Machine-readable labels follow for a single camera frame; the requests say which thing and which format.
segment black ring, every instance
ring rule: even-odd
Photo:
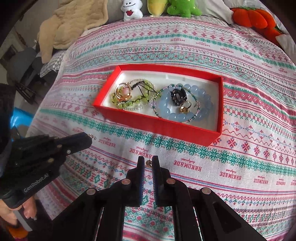
[[[173,89],[170,92],[170,96],[172,97],[172,101],[175,105],[180,106],[184,101],[187,101],[187,95],[183,88],[179,89]]]

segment wall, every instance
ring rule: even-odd
[[[6,69],[0,64],[0,83],[7,84],[6,81]]]
[[[4,40],[3,44],[0,47],[0,58],[5,54],[7,49],[13,45],[17,51],[23,51],[24,45],[19,40],[14,28],[9,32],[6,39]]]
[[[50,18],[59,6],[59,0],[38,0],[24,15],[21,21],[17,21],[15,28],[24,38],[28,47],[35,45],[39,27],[42,22]]]

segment red box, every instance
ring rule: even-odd
[[[122,71],[151,71],[151,72],[166,72],[168,74],[181,74],[191,77],[198,77],[205,80],[218,83],[218,119],[217,130],[211,131],[202,129],[196,126],[182,124],[175,121],[170,121],[154,116],[147,116],[136,112],[124,111],[110,107],[102,106],[102,103],[108,95],[110,88],[117,80]],[[130,64],[119,65],[107,79],[105,85],[100,90],[96,97],[93,106],[110,121],[117,122],[132,128],[149,131],[152,133],[165,135],[168,137],[180,139],[187,142],[196,143],[203,146],[209,146],[215,141],[222,132],[223,120],[223,82],[222,77],[208,72],[186,69],[180,67],[154,65],[154,64]]]

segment yellow plush toy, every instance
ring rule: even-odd
[[[148,11],[154,16],[159,17],[165,10],[168,0],[148,0]]]

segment beige blanket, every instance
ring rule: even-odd
[[[108,0],[63,0],[54,15],[45,20],[38,35],[42,63],[52,57],[53,48],[67,49],[84,30],[105,24]]]

